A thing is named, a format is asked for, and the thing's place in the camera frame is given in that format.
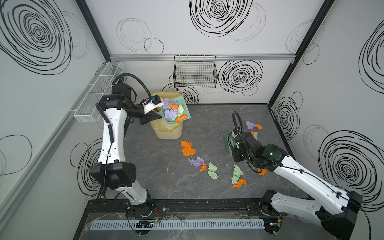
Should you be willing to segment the green hand brush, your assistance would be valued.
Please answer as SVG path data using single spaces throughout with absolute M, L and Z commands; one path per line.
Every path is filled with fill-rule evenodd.
M 223 141 L 226 152 L 232 157 L 233 153 L 238 149 L 238 146 L 233 139 L 233 134 L 223 134 Z

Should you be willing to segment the green dustpan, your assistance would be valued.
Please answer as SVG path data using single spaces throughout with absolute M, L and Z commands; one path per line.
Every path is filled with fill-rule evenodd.
M 164 105 L 160 107 L 156 114 L 164 117 L 169 124 L 181 123 L 191 119 L 191 114 L 183 96 L 173 99 L 164 98 Z

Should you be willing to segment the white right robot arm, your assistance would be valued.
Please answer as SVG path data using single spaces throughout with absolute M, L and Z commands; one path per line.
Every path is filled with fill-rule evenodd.
M 349 240 L 362 211 L 362 196 L 322 180 L 280 147 L 263 146 L 250 132 L 244 131 L 238 112 L 232 113 L 232 119 L 234 129 L 228 135 L 228 145 L 236 163 L 246 162 L 257 174 L 262 170 L 275 173 L 310 196 L 302 199 L 268 190 L 259 201 L 260 212 L 266 216 L 287 213 L 301 217 L 321 226 L 338 240 Z

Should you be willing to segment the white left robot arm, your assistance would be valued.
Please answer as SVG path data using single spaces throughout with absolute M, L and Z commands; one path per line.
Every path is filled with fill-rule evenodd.
M 147 93 L 147 98 L 136 104 L 131 97 L 137 94 L 123 81 L 124 77 L 136 80 Z M 128 198 L 127 209 L 141 217 L 152 214 L 152 199 L 137 180 L 136 166 L 126 161 L 124 139 L 133 119 L 138 119 L 142 126 L 160 120 L 162 116 L 156 110 L 163 104 L 160 96 L 152 96 L 147 86 L 130 73 L 118 75 L 112 82 L 111 94 L 103 95 L 96 102 L 96 110 L 104 123 L 101 153 L 97 163 L 90 167 L 91 177 L 101 185 L 98 196 L 106 200 L 107 189 L 116 190 Z

